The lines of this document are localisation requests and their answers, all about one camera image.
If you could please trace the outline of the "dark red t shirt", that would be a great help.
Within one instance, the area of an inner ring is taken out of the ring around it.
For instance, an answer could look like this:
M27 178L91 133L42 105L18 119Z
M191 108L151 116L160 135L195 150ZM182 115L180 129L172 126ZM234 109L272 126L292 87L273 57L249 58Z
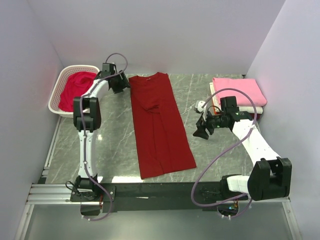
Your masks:
M140 177L196 168L168 74L129 78Z

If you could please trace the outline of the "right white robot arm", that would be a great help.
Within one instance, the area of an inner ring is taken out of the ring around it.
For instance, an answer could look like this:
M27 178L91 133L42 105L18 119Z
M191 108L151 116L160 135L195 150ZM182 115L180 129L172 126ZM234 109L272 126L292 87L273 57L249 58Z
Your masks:
M249 176L233 174L222 177L219 187L222 198L230 200L235 195L246 194L254 201L261 201L289 196L291 161L272 150L253 117L237 107L235 96L222 98L219 114L211 114L205 101L197 101L194 110L201 116L193 136L207 140L215 129L228 128L239 139L253 164Z

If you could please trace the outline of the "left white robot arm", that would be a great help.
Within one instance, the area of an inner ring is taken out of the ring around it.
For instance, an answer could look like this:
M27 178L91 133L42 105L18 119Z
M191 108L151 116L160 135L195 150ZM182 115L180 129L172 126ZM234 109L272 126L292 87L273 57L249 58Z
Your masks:
M91 87L82 96L73 99L73 124L80 143L78 176L71 190L73 202L97 201L104 196L104 191L98 186L95 159L97 130L102 123L99 98L109 89L118 94L129 87L124 71L118 71L114 63L105 62Z

